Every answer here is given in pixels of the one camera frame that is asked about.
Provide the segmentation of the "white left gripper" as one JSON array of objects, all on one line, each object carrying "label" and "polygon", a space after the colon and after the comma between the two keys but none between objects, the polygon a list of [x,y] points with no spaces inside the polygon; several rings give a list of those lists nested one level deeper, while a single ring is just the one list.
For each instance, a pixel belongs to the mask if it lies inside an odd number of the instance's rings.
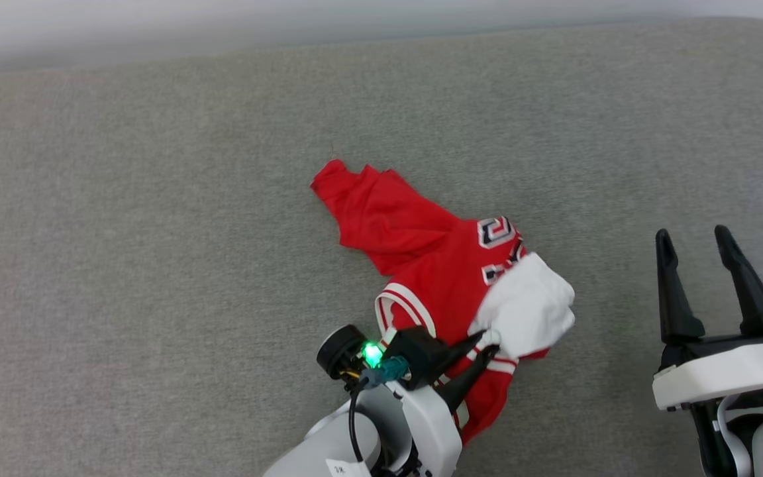
[{"label": "white left gripper", "polygon": [[450,476],[463,449],[454,416],[499,345],[488,345],[457,377],[442,375],[482,340],[480,330],[448,344],[429,324],[390,328],[370,341],[348,324],[327,336],[317,362],[348,399],[317,423],[324,476]]}]

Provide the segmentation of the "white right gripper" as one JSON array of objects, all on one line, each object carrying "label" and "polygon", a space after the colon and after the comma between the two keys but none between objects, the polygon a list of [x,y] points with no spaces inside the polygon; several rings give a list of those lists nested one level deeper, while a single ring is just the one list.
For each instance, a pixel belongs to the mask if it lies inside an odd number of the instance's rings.
[{"label": "white right gripper", "polygon": [[655,258],[664,349],[652,382],[660,410],[763,390],[763,281],[728,227],[717,225],[714,233],[723,266],[733,279],[743,335],[703,337],[705,327],[691,311],[678,275],[672,239],[660,229]]}]

